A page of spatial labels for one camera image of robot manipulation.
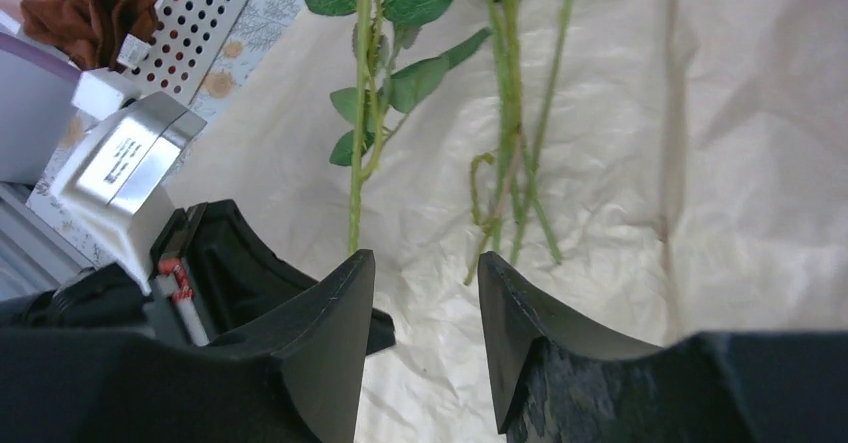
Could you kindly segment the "floral patterned table mat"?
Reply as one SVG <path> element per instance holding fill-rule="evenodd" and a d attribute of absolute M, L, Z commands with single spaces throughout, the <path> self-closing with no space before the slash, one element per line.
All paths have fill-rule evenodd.
<path fill-rule="evenodd" d="M 129 76 L 213 123 L 304 0 L 166 0 L 143 65 Z"/>

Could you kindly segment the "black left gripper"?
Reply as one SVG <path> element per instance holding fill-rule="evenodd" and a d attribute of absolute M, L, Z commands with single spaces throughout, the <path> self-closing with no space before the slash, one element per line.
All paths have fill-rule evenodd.
<path fill-rule="evenodd" d="M 247 324 L 317 285 L 317 280 L 279 259 L 250 227 L 232 199 L 176 210 L 150 249 L 162 264 L 178 251 L 193 297 L 215 338 Z M 88 271 L 57 290 L 1 304 L 1 324 L 19 328 L 117 328 L 154 326 L 155 298 L 113 263 Z"/>

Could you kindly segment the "peach kraft wrapping paper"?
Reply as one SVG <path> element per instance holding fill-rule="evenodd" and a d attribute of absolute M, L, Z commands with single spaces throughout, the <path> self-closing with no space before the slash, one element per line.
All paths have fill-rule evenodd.
<path fill-rule="evenodd" d="M 174 202 L 233 199 L 282 259 L 347 254 L 329 163 L 355 80 L 351 18 L 302 12 L 193 144 Z M 490 45 L 384 148 L 360 243 L 397 345 L 366 361 L 359 442 L 495 442 L 469 166 L 498 141 Z M 847 0 L 576 0 L 517 266 L 655 345 L 706 329 L 847 326 Z"/>

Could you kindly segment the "white plastic basket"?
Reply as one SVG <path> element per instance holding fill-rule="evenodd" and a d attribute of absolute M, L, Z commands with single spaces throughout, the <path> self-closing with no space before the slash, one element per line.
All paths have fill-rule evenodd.
<path fill-rule="evenodd" d="M 114 70 L 143 93 L 189 103 L 247 1 L 1 0 L 1 24 L 70 83 Z"/>

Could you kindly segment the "brown cloth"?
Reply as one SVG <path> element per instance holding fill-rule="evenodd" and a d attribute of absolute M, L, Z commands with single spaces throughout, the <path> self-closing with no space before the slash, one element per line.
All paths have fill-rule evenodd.
<path fill-rule="evenodd" d="M 23 32 L 82 70 L 119 70 L 127 36 L 148 43 L 160 24 L 157 0 L 23 0 Z"/>

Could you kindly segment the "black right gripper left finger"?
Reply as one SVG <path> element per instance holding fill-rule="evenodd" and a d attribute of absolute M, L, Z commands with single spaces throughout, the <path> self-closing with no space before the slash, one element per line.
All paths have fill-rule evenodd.
<path fill-rule="evenodd" d="M 312 288 L 212 346 L 238 364 L 220 379 L 214 442 L 350 442 L 372 314 L 375 259 L 358 250 Z"/>

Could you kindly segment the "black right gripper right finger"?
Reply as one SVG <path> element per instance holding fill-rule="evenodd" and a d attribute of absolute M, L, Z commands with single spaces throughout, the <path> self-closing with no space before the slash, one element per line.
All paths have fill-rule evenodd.
<path fill-rule="evenodd" d="M 523 405 L 525 380 L 543 341 L 601 360 L 636 358 L 661 349 L 604 326 L 559 301 L 494 251 L 479 257 L 478 290 L 500 434 L 507 432 Z"/>

